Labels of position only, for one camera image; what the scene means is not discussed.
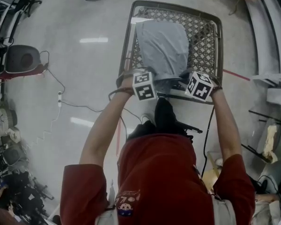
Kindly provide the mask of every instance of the hand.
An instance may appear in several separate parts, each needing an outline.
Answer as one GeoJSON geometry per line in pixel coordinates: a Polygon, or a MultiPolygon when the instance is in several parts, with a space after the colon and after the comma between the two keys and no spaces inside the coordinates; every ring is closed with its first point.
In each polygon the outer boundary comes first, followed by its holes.
{"type": "Polygon", "coordinates": [[[132,84],[133,84],[133,76],[129,76],[123,79],[122,84],[119,88],[132,88],[132,84]]]}

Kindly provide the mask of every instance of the gray cloth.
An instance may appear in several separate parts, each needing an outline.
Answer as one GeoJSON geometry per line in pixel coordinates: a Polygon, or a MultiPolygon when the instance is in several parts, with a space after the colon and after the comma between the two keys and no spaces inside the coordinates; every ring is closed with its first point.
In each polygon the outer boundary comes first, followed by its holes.
{"type": "Polygon", "coordinates": [[[154,80],[179,78],[186,70],[188,39],[183,25],[173,22],[136,23],[141,57],[156,71],[154,80]]]}

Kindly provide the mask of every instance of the red line on floor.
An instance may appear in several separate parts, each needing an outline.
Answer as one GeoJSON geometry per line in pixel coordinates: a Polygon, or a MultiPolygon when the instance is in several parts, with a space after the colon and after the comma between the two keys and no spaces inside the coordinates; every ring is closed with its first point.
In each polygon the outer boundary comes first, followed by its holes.
{"type": "Polygon", "coordinates": [[[247,77],[241,76],[241,75],[236,74],[236,73],[232,73],[232,72],[230,72],[230,71],[228,71],[228,70],[223,69],[223,72],[225,72],[225,73],[229,73],[229,74],[231,74],[231,75],[233,75],[233,76],[236,76],[236,77],[239,77],[239,78],[245,79],[245,80],[247,80],[247,81],[250,81],[250,78],[247,78],[247,77]]]}
{"type": "Polygon", "coordinates": [[[120,150],[120,138],[121,138],[121,119],[118,120],[116,156],[118,156],[118,153],[119,153],[119,150],[120,150]]]}

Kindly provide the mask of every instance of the tiled floor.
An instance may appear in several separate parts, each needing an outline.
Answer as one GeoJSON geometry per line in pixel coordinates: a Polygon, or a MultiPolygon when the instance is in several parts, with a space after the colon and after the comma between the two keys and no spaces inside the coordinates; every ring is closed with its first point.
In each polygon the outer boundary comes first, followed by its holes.
{"type": "MultiPolygon", "coordinates": [[[[50,52],[50,70],[65,85],[63,99],[76,105],[89,105],[102,109],[108,102],[107,95],[114,90],[119,62],[124,42],[128,16],[135,0],[43,0],[30,18],[25,18],[18,26],[15,44],[31,45],[39,51],[50,52]],[[84,38],[108,38],[103,43],[81,43],[84,38]]],[[[224,69],[250,77],[255,74],[256,54],[254,39],[244,1],[240,2],[235,15],[229,16],[237,0],[155,0],[179,4],[219,17],[223,25],[224,69]]],[[[46,63],[47,55],[42,54],[46,63]]],[[[261,107],[265,101],[265,88],[224,73],[223,87],[227,100],[236,118],[242,142],[251,143],[256,130],[256,118],[248,109],[265,111],[261,107]]],[[[16,78],[6,85],[10,105],[18,115],[18,128],[23,143],[27,144],[30,169],[38,180],[48,185],[55,201],[49,211],[59,203],[63,168],[78,162],[82,147],[97,113],[84,108],[62,105],[59,119],[58,91],[62,87],[49,74],[16,78]]],[[[194,147],[198,169],[203,167],[203,144],[212,110],[211,105],[201,105],[186,101],[172,100],[179,121],[202,129],[195,134],[194,147]]],[[[131,98],[126,108],[137,115],[153,111],[152,104],[144,105],[131,98]]],[[[124,112],[123,118],[129,129],[134,129],[138,120],[124,112]]],[[[219,151],[213,117],[209,131],[207,150],[219,151]]],[[[120,145],[124,143],[121,130],[120,145]]],[[[116,136],[107,157],[104,171],[109,182],[117,180],[116,136]]],[[[246,151],[245,160],[249,173],[254,175],[252,156],[246,151]]]]}

